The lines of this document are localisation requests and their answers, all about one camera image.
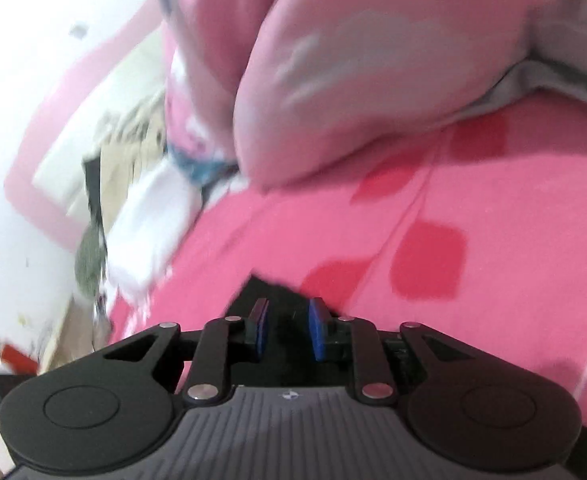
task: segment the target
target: mattress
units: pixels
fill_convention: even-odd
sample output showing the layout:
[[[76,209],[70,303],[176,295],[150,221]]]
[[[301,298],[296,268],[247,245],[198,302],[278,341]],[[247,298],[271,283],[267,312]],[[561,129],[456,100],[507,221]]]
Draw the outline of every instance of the mattress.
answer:
[[[383,139],[284,189],[202,216],[115,338],[200,329],[251,273],[397,330],[426,323],[574,394],[587,425],[587,106],[539,93]]]

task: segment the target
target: pink blanket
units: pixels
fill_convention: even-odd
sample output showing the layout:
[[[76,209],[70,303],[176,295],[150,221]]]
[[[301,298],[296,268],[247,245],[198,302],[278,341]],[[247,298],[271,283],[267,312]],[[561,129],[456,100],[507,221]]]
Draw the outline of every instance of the pink blanket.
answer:
[[[557,381],[587,424],[587,106],[536,94],[227,196],[116,338],[218,317],[251,272],[382,330],[418,320]]]

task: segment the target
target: black object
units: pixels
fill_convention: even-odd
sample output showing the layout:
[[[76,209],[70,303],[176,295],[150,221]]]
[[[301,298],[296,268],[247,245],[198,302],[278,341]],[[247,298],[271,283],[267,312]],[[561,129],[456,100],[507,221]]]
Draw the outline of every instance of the black object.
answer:
[[[257,278],[201,332],[160,324],[0,405],[15,480],[361,480],[398,467],[407,480],[567,480],[559,464],[580,429],[573,398],[540,376],[418,323],[379,332]]]

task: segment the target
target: red object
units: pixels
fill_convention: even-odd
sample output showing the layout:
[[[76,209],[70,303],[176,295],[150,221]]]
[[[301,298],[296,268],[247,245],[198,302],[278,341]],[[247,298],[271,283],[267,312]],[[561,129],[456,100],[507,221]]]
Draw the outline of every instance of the red object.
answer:
[[[38,362],[9,343],[0,342],[0,360],[16,374],[38,373]]]

